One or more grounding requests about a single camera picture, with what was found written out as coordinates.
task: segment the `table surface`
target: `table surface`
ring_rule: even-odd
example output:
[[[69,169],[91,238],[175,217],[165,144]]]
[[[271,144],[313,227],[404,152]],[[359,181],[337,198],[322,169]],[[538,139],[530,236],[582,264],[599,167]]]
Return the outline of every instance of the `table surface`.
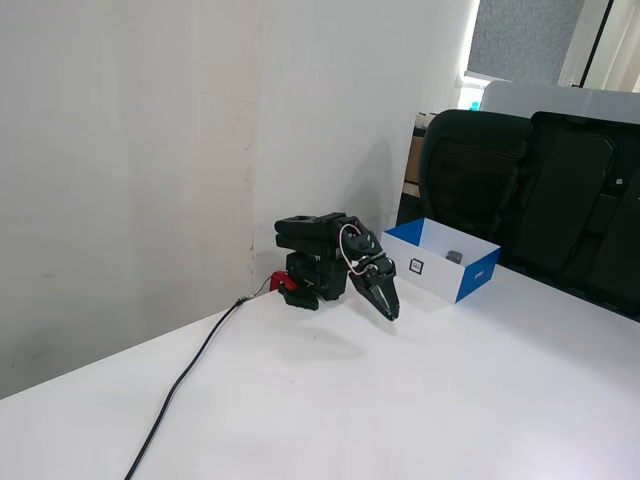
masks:
[[[637,479],[640,325],[516,273],[455,306],[396,282],[264,295],[174,399],[136,479]],[[0,402],[2,477],[123,478],[219,315]]]

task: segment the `black cable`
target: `black cable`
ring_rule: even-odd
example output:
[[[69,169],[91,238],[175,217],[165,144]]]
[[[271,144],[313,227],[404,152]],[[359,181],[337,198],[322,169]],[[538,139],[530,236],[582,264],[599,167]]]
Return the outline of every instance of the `black cable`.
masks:
[[[609,14],[611,13],[611,8],[613,7],[614,0],[609,0],[607,3],[607,8],[604,11],[604,16],[602,17],[602,22],[600,22],[600,28],[598,29],[598,33],[596,34],[596,39],[593,42],[593,47],[591,48],[591,53],[589,53],[589,58],[587,60],[587,65],[584,67],[584,72],[582,72],[582,79],[580,80],[580,88],[584,88],[584,84],[587,83],[587,77],[589,77],[589,71],[591,70],[591,64],[593,63],[593,59],[596,56],[596,52],[598,51],[598,47],[600,46],[600,40],[602,39],[602,34],[604,33],[604,27],[607,26],[607,20],[609,20]]]
[[[214,325],[213,329],[211,329],[211,332],[209,333],[204,343],[200,347],[200,350],[198,350],[198,353],[196,353],[196,356],[193,357],[193,360],[191,360],[191,363],[187,366],[187,368],[185,368],[184,372],[182,372],[182,374],[178,377],[178,380],[176,380],[176,383],[173,384],[173,386],[171,387],[171,390],[169,390],[169,394],[167,395],[167,398],[165,399],[164,404],[160,409],[160,413],[158,414],[158,417],[156,418],[156,421],[153,424],[153,427],[151,427],[151,431],[149,432],[149,435],[147,435],[147,439],[144,441],[144,444],[142,445],[140,452],[138,452],[138,456],[133,461],[133,465],[131,465],[131,468],[129,469],[129,472],[125,477],[125,480],[131,480],[131,478],[133,478],[133,475],[136,473],[136,470],[140,466],[140,462],[142,461],[142,458],[147,453],[147,450],[149,449],[149,446],[153,441],[153,437],[158,431],[158,427],[160,426],[160,424],[162,423],[162,420],[164,419],[164,415],[167,413],[167,409],[169,408],[169,404],[171,403],[171,400],[173,399],[173,396],[175,395],[176,390],[178,390],[178,387],[180,387],[180,384],[182,383],[182,381],[189,374],[189,372],[191,371],[193,366],[196,364],[196,362],[198,361],[202,353],[205,351],[205,349],[207,348],[207,345],[211,341],[211,338],[216,333],[216,330],[218,330],[218,328],[222,325],[222,323],[226,320],[226,318],[229,315],[231,315],[231,313],[233,313],[234,310],[240,307],[240,305],[245,303],[247,300],[250,300],[253,297],[255,297],[258,293],[260,293],[260,290],[258,290],[255,294],[251,295],[250,297],[242,297],[238,299],[236,303],[234,303],[233,306],[229,310],[227,310],[227,312],[222,316],[222,318],[218,320],[218,322]]]

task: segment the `cardboard box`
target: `cardboard box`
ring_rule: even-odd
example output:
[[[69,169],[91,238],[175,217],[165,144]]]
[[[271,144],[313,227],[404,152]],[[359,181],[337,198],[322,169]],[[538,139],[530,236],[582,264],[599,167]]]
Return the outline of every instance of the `cardboard box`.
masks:
[[[411,149],[409,150],[409,161],[407,162],[407,170],[404,173],[404,179],[407,182],[417,184],[420,173],[420,156],[422,155],[422,146],[424,145],[423,137],[411,138]]]
[[[449,303],[457,303],[491,280],[500,247],[429,219],[382,234],[381,244],[399,277]],[[460,264],[447,260],[462,254]]]

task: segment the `chair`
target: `chair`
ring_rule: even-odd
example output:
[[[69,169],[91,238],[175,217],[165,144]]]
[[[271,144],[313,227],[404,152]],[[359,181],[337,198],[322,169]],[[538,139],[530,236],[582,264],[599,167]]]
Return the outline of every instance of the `chair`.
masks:
[[[424,216],[491,240],[529,122],[465,110],[438,115],[427,129],[420,160]]]

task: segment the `white wall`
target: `white wall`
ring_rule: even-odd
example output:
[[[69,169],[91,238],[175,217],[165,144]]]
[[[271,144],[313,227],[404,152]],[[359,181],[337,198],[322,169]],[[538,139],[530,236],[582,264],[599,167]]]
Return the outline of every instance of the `white wall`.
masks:
[[[263,3],[254,285],[284,268],[278,219],[344,211],[377,233],[395,223],[426,51],[442,47],[424,43],[436,3]]]
[[[563,87],[580,85],[608,3],[609,0],[585,0],[569,44],[558,85]]]
[[[621,56],[630,56],[637,45],[637,35],[635,34],[637,28],[634,19],[639,7],[638,0],[616,0],[613,3],[585,87],[606,90],[618,89],[619,85],[615,85],[619,78],[614,68],[615,63],[620,59],[620,54],[622,54]],[[625,48],[624,41],[627,33],[631,34],[626,38],[628,46],[631,48]],[[610,77],[612,77],[613,83],[607,85]]]
[[[0,4],[0,397],[250,287],[257,0]]]
[[[457,108],[479,4],[479,0],[432,3],[429,24],[423,29],[421,39],[421,56],[428,66],[421,112],[441,113]]]

